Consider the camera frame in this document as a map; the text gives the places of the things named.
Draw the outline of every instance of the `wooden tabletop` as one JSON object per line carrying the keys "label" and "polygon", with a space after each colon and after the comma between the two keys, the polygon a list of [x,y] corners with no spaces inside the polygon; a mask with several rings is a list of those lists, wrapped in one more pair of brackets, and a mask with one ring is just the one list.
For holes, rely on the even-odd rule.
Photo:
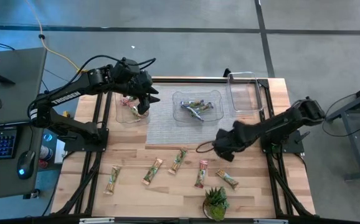
{"label": "wooden tabletop", "polygon": [[[285,111],[289,98],[285,80],[269,78],[270,94],[274,113]],[[75,119],[81,122],[91,121],[97,96],[82,96],[79,99]],[[103,98],[100,120],[105,104]],[[260,141],[248,147],[244,152],[235,154],[233,162],[220,159],[215,152],[195,153],[195,144],[146,145],[148,125],[134,128],[124,127],[116,122],[115,103],[111,103],[108,128],[110,135],[107,150],[102,157],[98,184],[95,192],[93,216],[103,217],[204,217],[202,203],[205,190],[211,187],[225,187],[230,208],[226,218],[273,218],[275,217],[272,191],[268,177],[267,160],[261,152]],[[258,116],[243,119],[245,123],[259,122]],[[168,172],[180,148],[188,149],[188,154],[176,175]],[[80,182],[85,153],[76,152],[65,160],[52,212],[61,209],[72,196]],[[163,160],[157,174],[149,186],[141,183],[156,158]],[[284,154],[288,185],[305,208],[315,213],[311,199],[305,167],[299,157]],[[194,187],[199,160],[208,160],[208,169],[204,189]],[[103,194],[107,186],[112,165],[122,166],[115,185],[114,194]],[[215,173],[224,169],[240,183],[234,191]],[[278,186],[283,211],[285,203],[283,193]],[[85,193],[83,207],[87,203]]]}

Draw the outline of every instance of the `concrete floor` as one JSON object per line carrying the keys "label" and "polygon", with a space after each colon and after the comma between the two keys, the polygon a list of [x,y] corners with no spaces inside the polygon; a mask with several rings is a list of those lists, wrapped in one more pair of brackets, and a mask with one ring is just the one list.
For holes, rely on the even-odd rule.
{"label": "concrete floor", "polygon": [[[254,0],[129,0],[31,1],[44,25],[84,27],[165,27],[258,29]],[[267,29],[360,30],[360,0],[260,0]],[[34,25],[24,1],[0,0],[0,24]],[[0,42],[16,49],[40,47],[36,31],[0,30]],[[156,57],[152,75],[219,77],[224,68],[252,71],[268,77],[260,34],[191,32],[45,32],[50,48],[80,65],[96,54],[137,61]],[[360,89],[360,35],[267,35],[276,77],[285,78],[291,101],[305,96],[324,110],[337,99]],[[96,60],[90,68],[112,63]],[[48,54],[46,69],[64,79],[75,70],[65,60]],[[63,85],[47,72],[48,88]],[[62,106],[75,111],[76,102]],[[343,134],[334,122],[329,131]],[[360,221],[360,180],[343,181],[357,171],[347,138],[334,138],[321,127],[303,144],[316,212],[321,217]],[[0,199],[0,218],[41,215],[57,172],[38,174],[37,200]]]}

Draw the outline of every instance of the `clear plastic container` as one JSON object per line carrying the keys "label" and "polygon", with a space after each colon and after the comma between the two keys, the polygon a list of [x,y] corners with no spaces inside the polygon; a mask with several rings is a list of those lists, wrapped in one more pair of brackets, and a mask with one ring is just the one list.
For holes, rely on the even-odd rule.
{"label": "clear plastic container", "polygon": [[[212,106],[211,109],[198,114],[203,121],[198,119],[196,115],[192,116],[193,112],[190,109],[182,107],[181,104],[181,102],[201,100],[204,100],[204,105],[210,103]],[[173,118],[176,120],[178,126],[216,125],[224,115],[221,101],[222,95],[216,90],[209,93],[175,92],[173,94]]]}
{"label": "clear plastic container", "polygon": [[126,100],[122,94],[115,93],[115,107],[116,107],[116,121],[121,123],[123,126],[130,128],[134,126],[141,126],[149,123],[149,111],[143,115],[135,115],[131,111],[131,107],[139,103],[138,99],[131,101],[127,104],[123,103],[123,100]]}
{"label": "clear plastic container", "polygon": [[253,114],[263,109],[260,84],[253,72],[230,73],[227,80],[230,114]]}

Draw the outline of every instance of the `woven mat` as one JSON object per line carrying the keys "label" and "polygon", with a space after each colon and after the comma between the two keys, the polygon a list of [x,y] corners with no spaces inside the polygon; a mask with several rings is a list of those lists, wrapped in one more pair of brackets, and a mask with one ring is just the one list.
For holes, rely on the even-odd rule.
{"label": "woven mat", "polygon": [[[159,91],[159,103],[151,104],[149,109],[149,125],[147,132],[147,144],[188,144],[201,143],[214,140],[219,128],[231,130],[235,118],[231,117],[226,85],[209,84],[198,86],[181,85],[154,85]],[[182,93],[208,93],[217,90],[222,97],[221,107],[223,118],[214,125],[184,126],[173,118],[173,94],[177,91]]]}

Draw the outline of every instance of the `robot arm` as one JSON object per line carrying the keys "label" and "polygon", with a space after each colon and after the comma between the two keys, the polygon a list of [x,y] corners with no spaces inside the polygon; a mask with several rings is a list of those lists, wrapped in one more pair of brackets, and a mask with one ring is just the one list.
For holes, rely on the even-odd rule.
{"label": "robot arm", "polygon": [[123,95],[135,96],[140,103],[137,106],[139,114],[149,109],[150,103],[159,99],[151,96],[158,94],[152,87],[152,78],[145,70],[140,70],[136,62],[123,58],[115,66],[107,65],[84,72],[80,78],[49,93],[39,94],[30,105],[32,124],[38,128],[49,128],[58,135],[65,136],[69,131],[80,134],[86,142],[98,142],[100,133],[97,124],[81,123],[55,112],[53,106],[82,95],[96,95],[113,91]]}
{"label": "robot arm", "polygon": [[324,111],[317,101],[306,98],[298,100],[285,112],[258,124],[233,123],[233,130],[220,129],[216,134],[213,147],[216,154],[227,160],[234,159],[233,152],[242,152],[259,137],[265,137],[272,144],[282,144],[289,134],[303,125],[314,126],[324,121]]}

